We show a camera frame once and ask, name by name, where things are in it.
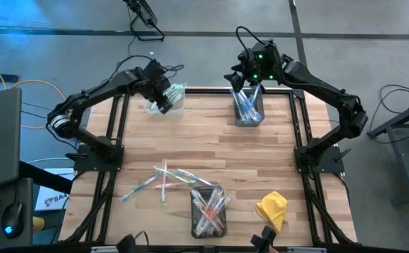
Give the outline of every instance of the metal stand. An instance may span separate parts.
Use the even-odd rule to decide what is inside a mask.
[[[131,21],[131,24],[130,24],[130,26],[129,26],[129,29],[131,30],[131,32],[133,33],[133,35],[137,37],[138,40],[140,40],[140,41],[164,41],[165,34],[164,34],[159,28],[157,28],[157,26],[156,26],[153,22],[151,22],[150,20],[148,21],[148,23],[149,23],[151,26],[153,26],[162,36],[161,36],[160,38],[142,39],[142,38],[139,36],[138,32],[136,32],[136,31],[134,30],[134,28],[133,28],[133,24],[134,24],[135,21],[138,20],[138,19],[139,19],[139,16],[136,16],[136,18],[134,18],[134,20]]]
[[[111,139],[112,130],[114,129],[114,123],[115,123],[115,118],[117,114],[117,106],[119,103],[119,99],[121,97],[123,97],[124,100],[123,100],[123,105],[122,105],[122,112],[120,115],[119,128],[117,130],[116,146],[122,146],[122,139],[123,139],[123,133],[124,133],[124,127],[125,127],[125,121],[126,121],[126,113],[128,112],[130,95],[115,96],[113,98],[109,122],[108,122],[108,129],[106,131],[106,138]],[[120,170],[122,161],[120,160],[120,164],[114,164],[114,165],[117,166],[117,171],[118,171]],[[85,241],[92,241],[93,230],[94,230],[95,222],[96,222],[96,215],[98,211],[101,209],[101,207],[103,206],[103,204],[105,205],[104,210],[103,210],[103,218],[101,221],[100,232],[98,234],[96,241],[97,242],[105,241],[106,233],[108,229],[111,204],[112,204],[112,193],[114,192],[114,185],[115,185],[115,179],[117,177],[117,172],[116,171],[109,172],[110,175],[109,175],[108,183],[106,184],[105,189],[102,191],[105,173],[106,171],[98,172],[97,183],[96,183],[96,188],[95,188],[95,192],[93,195],[91,211],[86,215],[81,225],[75,230],[75,232],[69,238],[65,240],[65,242],[79,242],[79,240],[81,240],[84,233],[86,233]]]
[[[343,173],[345,172],[342,155],[337,146],[329,147],[320,158],[317,166],[308,167],[305,162],[304,153],[306,147],[295,147],[295,162],[299,173]]]
[[[370,133],[368,133],[368,136],[371,138],[376,138],[380,134],[387,134],[389,136],[389,139],[391,141],[392,149],[394,150],[395,157],[397,159],[398,165],[403,172],[403,176],[409,185],[409,166],[407,166],[404,162],[404,153],[400,152],[398,143],[396,141],[396,133],[395,129],[404,129],[407,128],[409,129],[409,124],[406,124],[409,122],[409,108],[400,113],[399,115],[393,117],[389,121],[383,123],[381,126],[373,129]],[[409,194],[403,197],[394,197],[391,199],[391,204],[393,206],[399,206],[401,204],[409,203]]]

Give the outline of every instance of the pen holder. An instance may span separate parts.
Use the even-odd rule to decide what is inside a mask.
[[[252,88],[244,88],[243,92],[248,97],[248,99],[251,99],[251,97],[254,95],[254,89],[252,89]],[[234,101],[235,125],[238,126],[238,127],[257,127],[257,126],[259,126],[261,124],[261,122],[265,118],[264,102],[262,101],[262,92],[261,91],[259,91],[257,96],[256,96],[256,100],[255,100],[255,103],[254,103],[254,109],[261,115],[261,117],[262,117],[261,120],[258,121],[258,122],[243,121],[241,119],[241,116],[240,116],[239,108],[238,108],[236,102]]]
[[[214,188],[223,190],[223,188],[220,186],[198,186],[198,187],[194,187],[193,189],[201,194],[204,201],[208,202]],[[198,225],[198,222],[202,218],[203,214],[193,204],[193,198],[194,197],[192,196],[192,193],[191,193],[190,194],[190,204],[192,206],[192,209],[191,209],[192,214],[190,217],[192,219],[192,229],[190,230],[190,234],[192,235],[192,237],[194,237],[195,239],[207,239],[207,238],[222,238],[223,236],[225,236],[228,230],[227,230],[227,225],[226,225],[226,209],[224,206],[222,207],[219,214],[217,215],[217,217],[223,223],[223,227],[224,227],[223,232],[220,235],[217,233],[216,230],[214,230],[214,233],[212,235],[202,233],[202,235],[198,236],[197,234],[195,234],[195,227]]]

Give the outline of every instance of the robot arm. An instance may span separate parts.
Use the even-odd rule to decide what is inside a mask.
[[[172,104],[163,95],[170,87],[164,73],[165,70],[155,60],[150,61],[144,70],[136,67],[121,71],[108,82],[69,96],[48,114],[47,124],[59,137],[76,138],[92,147],[100,156],[112,156],[113,146],[110,140],[94,136],[86,129],[79,128],[85,109],[115,96],[134,96],[139,93],[149,101],[156,102],[160,112],[166,113]]]
[[[259,41],[253,48],[246,48],[238,59],[240,64],[231,68],[235,72],[225,75],[236,92],[242,89],[245,81],[255,85],[263,80],[276,80],[278,85],[309,92],[339,112],[340,125],[324,137],[314,138],[303,150],[302,157],[306,164],[317,165],[330,146],[343,138],[355,138],[361,134],[368,118],[359,97],[314,77],[306,66],[291,57],[280,56],[272,40]]]

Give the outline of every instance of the wooden tabletop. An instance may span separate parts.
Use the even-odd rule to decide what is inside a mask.
[[[131,98],[123,141],[124,164],[117,175],[106,243],[116,244],[125,235],[146,231],[151,245],[251,245],[252,235],[260,235],[268,224],[256,213],[255,204],[275,190],[288,203],[287,218],[274,245],[311,245],[303,185],[292,152],[296,143],[289,98],[263,95],[263,99],[265,120],[257,128],[240,128],[234,125],[229,95],[187,94],[182,116],[154,117],[143,109],[140,96]],[[93,134],[105,135],[111,103],[107,100],[92,107],[87,129]],[[330,123],[324,102],[307,94],[306,104],[313,135],[326,134]],[[302,123],[301,111],[298,114]],[[120,201],[121,196],[153,176],[152,167],[160,167],[163,159],[172,171],[187,169],[226,189],[232,200],[226,208],[228,233],[224,238],[192,238],[187,187],[167,190],[166,205],[160,202],[160,191],[152,189]],[[90,210],[96,178],[96,172],[87,172],[73,183],[60,240],[71,235]],[[344,186],[334,175],[322,174],[321,178],[327,210],[356,241]],[[323,238],[320,215],[316,219]],[[97,221],[96,235],[101,212]],[[143,236],[137,243],[145,244]]]

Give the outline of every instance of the black cable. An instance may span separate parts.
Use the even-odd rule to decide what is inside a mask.
[[[378,143],[378,144],[391,144],[391,143],[397,143],[397,142],[400,142],[400,141],[404,141],[404,140],[406,140],[406,139],[409,139],[409,136],[406,136],[406,137],[404,137],[404,138],[401,138],[401,139],[398,139],[398,140],[395,140],[395,141],[387,141],[387,142],[377,141],[377,140],[375,140],[375,139],[372,139],[372,140],[373,140],[374,142]]]
[[[22,112],[22,113],[26,113],[26,114],[28,114],[28,115],[33,115],[33,116],[35,116],[35,117],[40,117],[40,118],[42,118],[42,119],[46,119],[46,118],[47,118],[47,117],[44,117],[44,116],[41,116],[41,115],[37,115],[37,114],[31,113],[31,112],[25,112],[24,110],[21,110],[21,112]]]
[[[128,10],[129,25],[131,26],[132,19],[131,19],[131,14],[130,14],[130,12],[129,12],[129,5],[126,5],[126,9]],[[132,44],[133,44],[133,42],[134,42],[134,40],[135,40],[135,39],[136,39],[136,35],[134,35],[133,40],[132,40],[131,42],[129,42],[129,44],[128,44],[128,56],[130,56],[130,55],[131,55],[131,54],[130,54],[130,52],[129,52],[129,47],[130,47],[130,45],[132,45]]]
[[[148,235],[147,235],[147,232],[145,232],[145,231],[139,232],[139,233],[134,237],[134,240],[137,239],[142,233],[143,233],[144,236],[145,236],[145,241],[147,242],[147,246],[150,246],[150,241],[148,240]]]
[[[386,108],[386,110],[388,110],[389,112],[392,112],[392,113],[395,113],[395,114],[402,113],[402,112],[396,112],[396,111],[394,111],[394,110],[389,109],[389,108],[386,106],[386,104],[384,103],[384,99],[385,99],[385,98],[382,97],[382,90],[383,90],[384,88],[386,88],[386,87],[387,87],[387,85],[386,85],[386,86],[383,86],[383,87],[379,90],[379,99],[381,100],[382,106],[384,106],[384,108]],[[391,92],[395,92],[395,91],[405,91],[405,92],[408,92],[408,93],[409,93],[409,90],[407,90],[407,89],[394,89],[394,90],[391,91]]]
[[[244,50],[245,50],[245,53],[247,53],[247,57],[248,57],[248,49],[247,49],[247,47],[245,46],[244,42],[242,41],[242,39],[241,39],[240,36],[239,36],[239,29],[244,29],[244,30],[247,31],[250,35],[252,35],[252,37],[253,37],[254,39],[256,39],[259,43],[265,45],[265,43],[264,43],[263,41],[261,41],[256,35],[254,35],[254,34],[252,33],[252,31],[250,31],[248,28],[243,27],[243,26],[238,26],[238,27],[235,29],[235,35],[236,35],[236,37],[238,38],[239,42],[242,44],[242,46],[243,46],[243,48],[244,48]]]
[[[120,66],[122,66],[122,64],[123,63],[125,63],[126,61],[128,61],[128,60],[130,60],[130,59],[132,59],[132,58],[145,58],[145,59],[148,59],[148,60],[154,60],[153,58],[150,58],[150,57],[148,57],[148,56],[142,56],[142,55],[134,55],[134,56],[128,56],[128,57],[126,57],[124,60],[122,60],[121,62],[118,62],[117,63],[117,67],[115,68],[115,70],[114,70],[114,72],[109,76],[109,78],[105,81],[105,82],[103,82],[102,84],[99,84],[98,86],[96,86],[95,88],[93,88],[92,89],[92,91],[90,91],[89,93],[93,93],[93,92],[95,92],[95,91],[97,91],[97,90],[99,90],[99,89],[101,89],[101,88],[103,88],[106,84],[108,84],[108,82],[115,76],[115,74],[119,71],[119,68],[120,68]],[[163,70],[165,70],[165,71],[175,71],[176,69],[166,69],[166,67],[164,67],[164,66],[160,66]]]
[[[382,91],[383,91],[385,88],[391,87],[391,86],[401,87],[401,88],[403,88],[403,89],[394,89],[394,90],[388,92],[384,97],[382,97]],[[395,111],[393,111],[393,110],[390,110],[390,109],[389,109],[387,106],[385,106],[385,104],[384,104],[384,100],[387,98],[387,96],[390,95],[390,94],[392,94],[393,92],[397,92],[397,91],[405,91],[405,92],[408,92],[408,93],[409,93],[409,87],[402,86],[402,85],[398,85],[398,84],[387,84],[387,85],[383,86],[383,87],[379,90],[379,98],[380,98],[380,101],[379,101],[379,103],[378,103],[378,106],[377,106],[376,109],[375,109],[375,112],[373,113],[372,119],[370,120],[370,126],[369,126],[369,129],[368,129],[368,132],[369,132],[369,133],[372,132],[373,121],[375,120],[375,117],[376,117],[376,114],[378,113],[378,110],[379,110],[380,105],[383,105],[389,112],[396,113],[396,114],[400,113],[400,112],[395,112]],[[372,139],[374,142],[378,143],[378,144],[391,144],[391,143],[398,143],[398,142],[400,142],[400,141],[404,141],[404,140],[406,140],[406,139],[409,139],[409,136],[406,136],[406,137],[404,137],[404,138],[401,138],[401,139],[398,139],[398,140],[395,140],[395,141],[385,141],[385,142],[383,142],[383,141],[377,141],[376,138],[371,138],[371,139]]]
[[[26,103],[26,102],[23,102],[23,101],[22,101],[22,104],[29,105],[29,106],[34,106],[34,107],[36,107],[36,108],[41,108],[41,109],[45,109],[45,110],[49,110],[49,111],[52,111],[52,110],[53,110],[53,109],[50,109],[50,108],[46,108],[46,107],[44,107],[44,106],[33,105],[33,104],[31,104],[31,103]]]
[[[53,237],[51,238],[50,244],[53,244],[53,242],[55,241],[55,238],[56,238],[56,235],[58,234],[59,228],[60,228],[61,225],[63,224],[62,221],[63,221],[63,217],[64,217],[64,215],[63,215],[64,207],[65,207],[65,204],[67,204],[67,201],[69,200],[69,198],[70,198],[70,196],[65,199],[64,204],[63,204],[63,207],[61,207],[61,212],[60,212],[60,214],[59,214],[58,225],[56,226],[55,234],[54,234]]]
[[[333,173],[336,177],[340,179],[340,181],[344,184],[345,186],[345,191],[346,191],[346,198],[348,198],[348,205],[351,205],[350,203],[350,192],[348,190],[348,186],[346,186],[345,180],[337,173]]]
[[[52,137],[54,137],[57,141],[69,145],[70,147],[72,147],[73,149],[75,149],[75,150],[78,152],[78,149],[77,149],[75,146],[73,146],[71,143],[68,143],[67,141],[60,140],[60,139],[49,129],[48,123],[45,125],[45,128],[46,128],[47,131],[52,135]]]
[[[45,109],[45,110],[52,111],[52,109],[50,109],[50,108],[46,108],[46,107],[40,106],[40,105],[33,105],[33,104],[31,104],[31,103],[26,103],[26,102],[23,102],[23,101],[22,101],[22,104],[29,105],[29,106],[34,106],[34,107],[36,107],[36,108],[41,108],[41,109]]]

